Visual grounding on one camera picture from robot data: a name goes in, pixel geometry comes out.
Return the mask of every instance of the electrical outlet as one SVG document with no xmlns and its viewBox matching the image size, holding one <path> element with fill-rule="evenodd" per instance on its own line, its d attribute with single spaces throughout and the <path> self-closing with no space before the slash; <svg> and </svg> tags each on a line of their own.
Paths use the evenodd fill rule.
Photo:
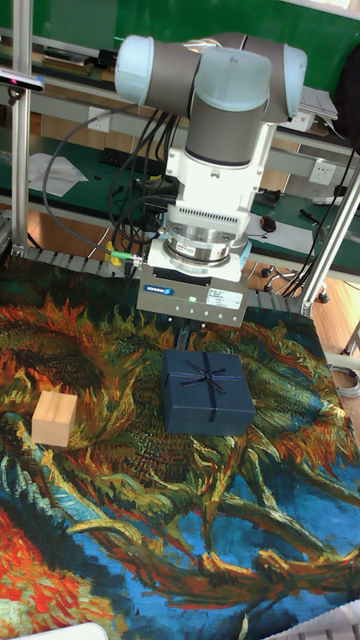
<svg viewBox="0 0 360 640">
<path fill-rule="evenodd" d="M 316 160 L 309 182 L 328 185 L 335 173 L 335 169 L 336 165 L 334 164 L 323 162 L 323 160 Z"/>
<path fill-rule="evenodd" d="M 89 120 L 100 116 L 105 113 L 106 109 L 97 109 L 96 107 L 89 107 Z M 107 118 L 101 118 L 101 120 L 94 120 L 91 124 L 88 124 L 88 129 L 95 129 L 96 131 L 102 131 L 103 133 L 109 133 L 110 131 L 110 116 Z"/>
</svg>

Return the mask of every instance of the gray cylinder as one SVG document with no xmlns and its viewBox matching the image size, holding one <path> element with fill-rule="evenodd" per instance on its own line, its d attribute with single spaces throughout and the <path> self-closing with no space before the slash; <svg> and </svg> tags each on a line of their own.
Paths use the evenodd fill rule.
<svg viewBox="0 0 360 640">
<path fill-rule="evenodd" d="M 146 105 L 189 117 L 193 82 L 201 56 L 178 43 L 154 41 Z"/>
<path fill-rule="evenodd" d="M 284 45 L 249 36 L 244 51 L 257 53 L 271 62 L 270 100 L 264 114 L 264 122 L 286 122 L 289 113 L 285 94 Z"/>
<path fill-rule="evenodd" d="M 265 104 L 251 111 L 223 111 L 195 95 L 186 151 L 195 158 L 215 164 L 248 164 Z"/>
</svg>

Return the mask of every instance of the white paper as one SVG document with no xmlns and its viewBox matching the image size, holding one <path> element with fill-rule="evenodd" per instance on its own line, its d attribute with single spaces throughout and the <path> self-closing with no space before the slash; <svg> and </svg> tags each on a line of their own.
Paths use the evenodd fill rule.
<svg viewBox="0 0 360 640">
<path fill-rule="evenodd" d="M 303 87 L 299 109 L 337 120 L 338 112 L 327 91 Z"/>
<path fill-rule="evenodd" d="M 323 613 L 321 616 L 313 618 L 308 622 L 298 624 L 292 629 L 268 636 L 264 640 L 285 640 L 285 638 L 288 640 L 298 640 L 300 634 L 304 634 L 306 640 L 310 640 L 310 638 L 311 640 L 320 640 L 324 635 L 327 638 L 329 637 L 325 634 L 326 629 L 332 631 L 333 637 L 336 636 L 336 638 L 343 638 L 345 640 L 345 637 L 347 637 L 345 634 L 349 631 L 351 632 L 351 627 L 359 624 L 360 600 L 354 600 L 342 607 Z"/>
<path fill-rule="evenodd" d="M 29 188 L 42 191 L 45 171 L 51 156 L 46 153 L 35 153 L 29 158 Z M 53 196 L 65 195 L 78 182 L 88 179 L 67 158 L 56 158 L 47 181 L 46 193 Z"/>
<path fill-rule="evenodd" d="M 313 234 L 310 229 L 300 229 L 299 227 L 293 227 L 291 224 L 276 222 L 275 231 L 265 233 L 260 223 L 261 216 L 252 213 L 250 222 L 246 228 L 250 242 L 254 239 L 263 244 L 271 244 L 275 247 L 282 247 L 283 249 L 292 249 L 292 251 L 298 251 L 299 253 L 308 255 L 313 243 Z"/>
</svg>

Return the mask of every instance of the sticker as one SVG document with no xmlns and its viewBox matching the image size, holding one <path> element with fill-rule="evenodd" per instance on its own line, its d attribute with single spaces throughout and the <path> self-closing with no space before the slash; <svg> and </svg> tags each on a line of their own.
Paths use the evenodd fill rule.
<svg viewBox="0 0 360 640">
<path fill-rule="evenodd" d="M 225 291 L 224 289 L 209 289 L 206 304 L 225 309 L 239 309 L 243 294 L 238 291 Z"/>
<path fill-rule="evenodd" d="M 149 293 L 161 293 L 163 296 L 173 296 L 175 293 L 174 289 L 155 287 L 152 284 L 144 284 L 144 291 L 148 291 Z"/>
<path fill-rule="evenodd" d="M 194 257 L 196 249 L 195 247 L 189 247 L 187 244 L 184 244 L 183 242 L 177 242 L 176 251 L 178 251 L 179 253 L 185 253 L 185 255 L 187 256 Z"/>
</svg>

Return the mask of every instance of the wooden block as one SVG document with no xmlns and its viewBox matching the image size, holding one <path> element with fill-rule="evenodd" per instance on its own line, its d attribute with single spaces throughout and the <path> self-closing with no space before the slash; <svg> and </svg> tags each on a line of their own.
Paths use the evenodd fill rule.
<svg viewBox="0 0 360 640">
<path fill-rule="evenodd" d="M 32 417 L 31 437 L 38 444 L 67 447 L 75 420 L 77 396 L 42 391 Z"/>
</svg>

